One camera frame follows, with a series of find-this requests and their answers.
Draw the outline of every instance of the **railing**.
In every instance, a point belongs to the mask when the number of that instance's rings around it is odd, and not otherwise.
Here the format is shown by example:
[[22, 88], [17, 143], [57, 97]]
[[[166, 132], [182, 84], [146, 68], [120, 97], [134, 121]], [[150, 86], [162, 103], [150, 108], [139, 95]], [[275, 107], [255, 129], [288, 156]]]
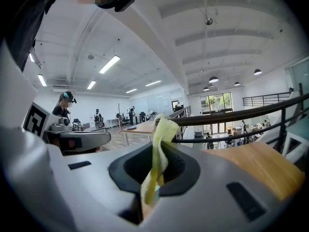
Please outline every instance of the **railing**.
[[244, 97], [242, 98], [242, 101], [244, 106], [267, 106], [286, 101], [289, 99], [290, 94], [290, 92], [284, 92], [270, 95]]
[[[191, 115], [191, 106], [187, 106], [175, 113], [172, 113], [170, 115], [171, 118], [185, 118], [185, 117], [190, 117]], [[177, 139], [183, 139], [183, 134], [185, 132], [185, 129], [187, 126], [180, 126], [177, 133], [176, 133], [176, 138]]]
[[278, 110], [282, 110], [281, 113], [281, 122], [277, 123], [275, 125], [269, 126], [265, 129], [258, 130], [258, 131], [252, 131], [249, 133], [241, 134], [241, 135], [236, 135], [236, 136], [229, 136], [229, 137], [222, 137], [222, 138], [210, 138], [210, 139], [179, 139], [176, 137], [173, 142], [175, 143], [211, 143], [211, 142], [221, 142], [221, 141], [230, 141], [234, 139], [240, 139], [244, 137], [249, 137], [253, 136], [268, 130], [271, 130], [273, 128], [279, 127], [280, 126], [280, 133], [279, 137], [267, 142], [267, 144], [273, 143], [275, 141], [278, 141], [276, 144], [276, 150], [280, 151], [280, 148], [283, 144], [284, 140], [284, 133], [285, 133], [285, 123], [299, 117], [302, 115], [304, 112], [309, 110], [309, 108], [301, 111], [297, 115], [294, 115], [293, 117], [290, 117], [288, 119], [285, 118], [285, 109], [287, 107], [302, 103], [304, 100], [309, 98], [309, 94], [306, 95], [301, 95], [299, 97], [287, 100], [287, 101], [282, 101], [276, 104], [272, 105], [267, 105], [264, 107], [259, 107], [259, 108], [253, 108], [253, 109], [247, 109], [243, 111], [236, 111], [236, 112], [231, 112], [231, 113], [226, 113], [226, 114], [220, 114], [220, 115], [208, 115], [208, 116], [193, 116], [193, 117], [182, 117], [182, 118], [172, 118], [171, 120], [176, 122], [179, 126], [197, 126], [197, 125], [208, 125], [208, 124], [213, 124], [213, 123], [223, 123], [223, 122], [230, 122], [230, 121], [237, 121], [237, 120], [242, 120], [242, 119], [248, 119], [252, 117], [257, 117], [265, 114], [269, 114]]

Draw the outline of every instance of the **yellow object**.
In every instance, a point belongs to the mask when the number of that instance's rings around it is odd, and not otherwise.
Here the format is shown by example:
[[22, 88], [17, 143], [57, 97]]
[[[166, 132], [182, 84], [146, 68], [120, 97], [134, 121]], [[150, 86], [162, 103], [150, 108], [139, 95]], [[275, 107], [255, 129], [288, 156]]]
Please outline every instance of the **yellow object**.
[[164, 185], [163, 172], [168, 167], [168, 159], [163, 153], [161, 142], [171, 142], [179, 126], [166, 118], [161, 118], [153, 139], [153, 166], [141, 185], [140, 194], [146, 204], [151, 204], [155, 196], [155, 186]]

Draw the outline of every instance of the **air conditioner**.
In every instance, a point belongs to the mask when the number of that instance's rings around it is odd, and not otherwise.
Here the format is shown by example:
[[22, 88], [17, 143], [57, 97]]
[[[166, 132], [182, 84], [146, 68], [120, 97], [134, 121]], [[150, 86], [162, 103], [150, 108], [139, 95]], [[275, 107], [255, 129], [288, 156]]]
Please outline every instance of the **air conditioner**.
[[65, 91], [71, 91], [72, 93], [74, 93], [76, 92], [76, 87], [70, 85], [53, 84], [53, 92], [63, 93]]

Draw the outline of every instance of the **ceiling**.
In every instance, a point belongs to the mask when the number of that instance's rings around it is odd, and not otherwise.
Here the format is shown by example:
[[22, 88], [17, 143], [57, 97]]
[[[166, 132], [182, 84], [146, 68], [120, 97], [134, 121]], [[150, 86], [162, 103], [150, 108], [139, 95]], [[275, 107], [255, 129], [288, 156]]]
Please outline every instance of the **ceiling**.
[[[156, 80], [178, 81], [190, 94], [201, 93], [213, 75], [219, 81], [210, 91], [245, 85], [258, 78], [255, 69], [267, 74], [300, 60], [309, 47], [281, 0], [136, 0], [122, 13], [57, 0], [44, 16], [35, 51], [44, 68], [28, 61], [25, 75], [36, 86], [43, 74], [49, 86], [87, 91], [95, 80], [91, 92], [134, 95], [157, 87], [145, 87]], [[120, 61], [99, 74], [114, 55]]]
[[[24, 74], [35, 87], [42, 74], [48, 87], [68, 85], [79, 92], [130, 96], [161, 84], [175, 82], [160, 58], [131, 30], [105, 10], [74, 0], [57, 0], [36, 37], [35, 52], [43, 63], [40, 69], [28, 59]], [[100, 74], [114, 56], [120, 60]], [[94, 80], [89, 91], [86, 88]], [[160, 84], [145, 85], [162, 80]], [[137, 88], [137, 91], [126, 94]]]

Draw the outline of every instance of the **linear fluorescent light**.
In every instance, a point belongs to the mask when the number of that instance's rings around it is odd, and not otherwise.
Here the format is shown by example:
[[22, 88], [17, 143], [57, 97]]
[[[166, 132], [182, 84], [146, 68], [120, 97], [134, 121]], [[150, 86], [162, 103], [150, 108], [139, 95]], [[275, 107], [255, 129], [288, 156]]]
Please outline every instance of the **linear fluorescent light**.
[[32, 57], [32, 55], [31, 55], [31, 53], [29, 53], [29, 57], [30, 57], [31, 62], [34, 62], [34, 60], [33, 60], [33, 57]]
[[45, 81], [44, 81], [44, 79], [43, 79], [43, 76], [42, 76], [42, 75], [38, 75], [38, 78], [39, 78], [39, 80], [41, 81], [42, 85], [43, 85], [44, 87], [46, 87], [47, 85], [46, 85], [46, 83], [45, 83]]
[[147, 86], [150, 86], [150, 85], [152, 85], [152, 84], [159, 83], [159, 82], [161, 82], [161, 80], [159, 80], [159, 81], [155, 81], [155, 82], [153, 82], [153, 83], [146, 84], [145, 86], [147, 87]]
[[137, 88], [135, 88], [135, 89], [133, 89], [133, 90], [130, 90], [130, 91], [126, 92], [126, 93], [131, 93], [131, 92], [133, 92], [133, 91], [135, 91], [135, 90], [137, 90]]
[[91, 81], [87, 89], [92, 89], [94, 84], [96, 84], [96, 81]]
[[115, 55], [108, 63], [99, 71], [99, 73], [104, 74], [114, 63], [116, 63], [120, 58]]

